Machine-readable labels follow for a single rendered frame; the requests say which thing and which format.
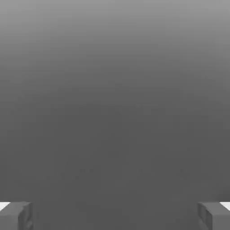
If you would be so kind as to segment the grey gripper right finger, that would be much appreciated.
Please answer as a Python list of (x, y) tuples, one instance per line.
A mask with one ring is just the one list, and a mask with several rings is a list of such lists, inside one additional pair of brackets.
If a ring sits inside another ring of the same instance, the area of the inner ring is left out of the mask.
[(200, 230), (230, 230), (230, 202), (199, 202)]

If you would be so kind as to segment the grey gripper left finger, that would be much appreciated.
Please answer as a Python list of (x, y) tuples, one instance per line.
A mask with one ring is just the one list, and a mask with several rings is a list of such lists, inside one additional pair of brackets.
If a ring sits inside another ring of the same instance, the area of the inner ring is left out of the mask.
[(0, 202), (0, 230), (34, 230), (33, 203)]

